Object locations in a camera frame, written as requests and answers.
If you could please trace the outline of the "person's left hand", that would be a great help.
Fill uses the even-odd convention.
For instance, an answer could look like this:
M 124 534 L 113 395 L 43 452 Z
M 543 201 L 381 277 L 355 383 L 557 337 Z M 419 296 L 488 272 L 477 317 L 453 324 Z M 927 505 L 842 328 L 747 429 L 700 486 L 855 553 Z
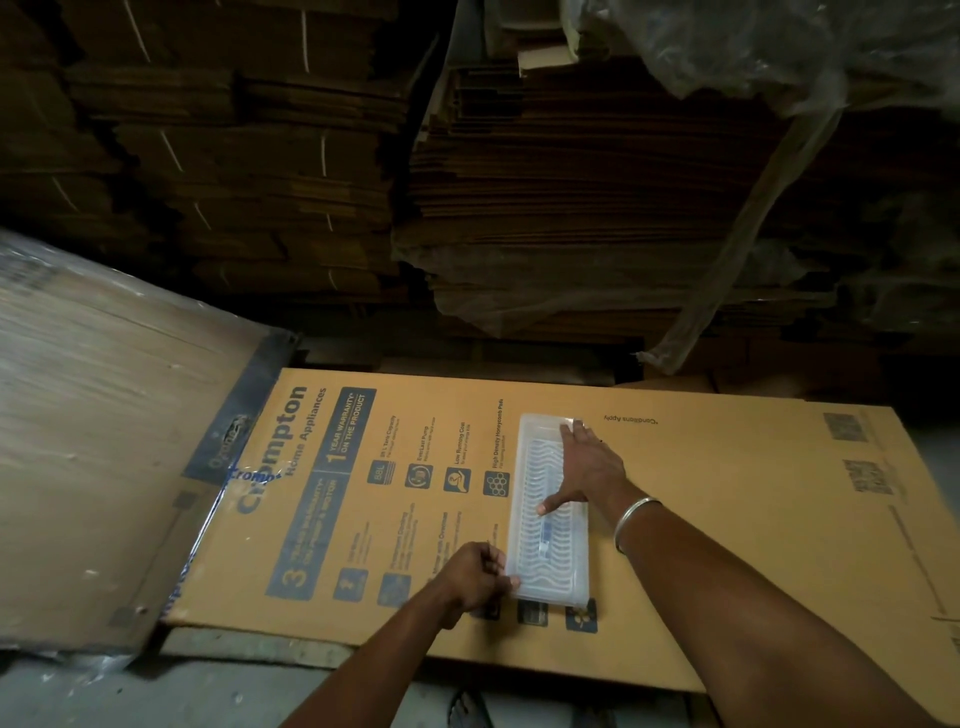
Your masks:
M 506 561 L 504 552 L 487 541 L 467 542 L 448 559 L 431 582 L 443 605 L 446 629 L 456 625 L 462 615 L 511 594 L 491 588 L 491 576 L 513 576 L 507 572 Z

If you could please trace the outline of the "person's right hand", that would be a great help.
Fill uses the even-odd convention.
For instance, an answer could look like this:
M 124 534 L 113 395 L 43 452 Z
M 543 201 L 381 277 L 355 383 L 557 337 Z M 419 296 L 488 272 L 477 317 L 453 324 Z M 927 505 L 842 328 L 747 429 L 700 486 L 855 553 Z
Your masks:
M 643 498 L 628 478 L 622 459 L 581 419 L 559 426 L 562 444 L 562 482 L 558 489 L 580 490 L 613 527 L 626 510 Z

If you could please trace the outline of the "clear plastic tray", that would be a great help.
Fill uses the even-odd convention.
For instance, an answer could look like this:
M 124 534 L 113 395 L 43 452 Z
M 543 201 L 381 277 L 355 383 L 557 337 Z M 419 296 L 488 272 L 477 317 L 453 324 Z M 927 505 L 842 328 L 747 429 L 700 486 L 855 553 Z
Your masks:
M 591 598 L 587 505 L 568 502 L 549 514 L 539 512 L 564 481 L 562 425 L 571 427 L 572 419 L 520 417 L 506 571 L 518 577 L 515 595 L 523 601 L 585 609 Z

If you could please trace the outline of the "person's right forearm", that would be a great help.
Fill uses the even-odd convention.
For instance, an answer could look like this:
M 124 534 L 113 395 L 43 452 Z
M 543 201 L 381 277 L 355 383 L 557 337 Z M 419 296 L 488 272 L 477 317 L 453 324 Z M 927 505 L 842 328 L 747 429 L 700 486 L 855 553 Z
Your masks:
M 946 728 L 820 616 L 664 504 L 617 542 L 726 728 Z

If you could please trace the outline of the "person's left forearm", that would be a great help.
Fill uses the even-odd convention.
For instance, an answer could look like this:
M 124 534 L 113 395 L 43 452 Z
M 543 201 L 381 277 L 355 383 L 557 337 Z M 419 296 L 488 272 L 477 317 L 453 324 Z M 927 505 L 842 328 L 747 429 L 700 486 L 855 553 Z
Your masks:
M 328 675 L 279 728 L 390 728 L 439 633 L 465 602 L 431 585 L 416 594 Z

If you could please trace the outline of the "dark sandal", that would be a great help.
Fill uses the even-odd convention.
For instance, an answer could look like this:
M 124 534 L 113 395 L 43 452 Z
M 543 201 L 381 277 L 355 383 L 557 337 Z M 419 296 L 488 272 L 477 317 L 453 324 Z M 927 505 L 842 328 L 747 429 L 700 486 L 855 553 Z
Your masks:
M 483 696 L 470 689 L 457 691 L 448 706 L 446 728 L 495 728 Z

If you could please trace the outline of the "flat printed cardboard box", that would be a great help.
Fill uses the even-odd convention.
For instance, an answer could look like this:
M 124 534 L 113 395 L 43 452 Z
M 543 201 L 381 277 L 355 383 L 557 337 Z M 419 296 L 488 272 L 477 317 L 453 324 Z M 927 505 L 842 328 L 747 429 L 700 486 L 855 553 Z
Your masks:
M 361 645 L 463 543 L 508 550 L 525 415 L 582 418 L 642 490 L 960 723 L 960 528 L 886 407 L 286 369 L 164 621 Z

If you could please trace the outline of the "brown flattened carton stack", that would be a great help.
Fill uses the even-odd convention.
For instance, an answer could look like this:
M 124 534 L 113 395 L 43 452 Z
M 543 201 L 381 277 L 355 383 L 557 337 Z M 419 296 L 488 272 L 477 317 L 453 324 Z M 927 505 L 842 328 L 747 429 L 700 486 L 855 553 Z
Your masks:
M 458 332 L 653 348 L 792 119 L 570 54 L 559 0 L 457 0 L 396 258 Z M 846 112 L 774 203 L 707 336 L 960 329 L 960 111 Z

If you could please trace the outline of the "plastic-wrapped cardboard sheet stack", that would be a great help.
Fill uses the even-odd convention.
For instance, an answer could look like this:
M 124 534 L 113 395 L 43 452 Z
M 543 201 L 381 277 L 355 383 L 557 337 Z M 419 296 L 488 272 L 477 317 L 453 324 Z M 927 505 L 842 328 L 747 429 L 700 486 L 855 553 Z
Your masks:
M 0 650 L 143 649 L 297 342 L 0 229 Z

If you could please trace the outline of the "clear plastic sheet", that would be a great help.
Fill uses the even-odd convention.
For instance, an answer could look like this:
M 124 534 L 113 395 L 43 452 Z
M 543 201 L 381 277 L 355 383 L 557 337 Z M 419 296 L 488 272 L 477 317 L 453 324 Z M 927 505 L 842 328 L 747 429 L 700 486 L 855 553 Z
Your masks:
M 790 126 L 716 259 L 659 343 L 675 374 L 732 292 L 774 204 L 846 113 L 960 112 L 960 0 L 558 0 L 570 55 L 629 46 L 674 96 L 764 97 Z

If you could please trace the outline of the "dark strapped flattened carton stack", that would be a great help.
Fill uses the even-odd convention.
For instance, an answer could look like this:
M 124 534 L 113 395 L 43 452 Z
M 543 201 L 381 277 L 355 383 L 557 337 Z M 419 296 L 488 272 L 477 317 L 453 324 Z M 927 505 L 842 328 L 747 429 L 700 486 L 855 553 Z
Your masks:
M 455 0 L 0 0 L 0 227 L 209 296 L 391 301 Z

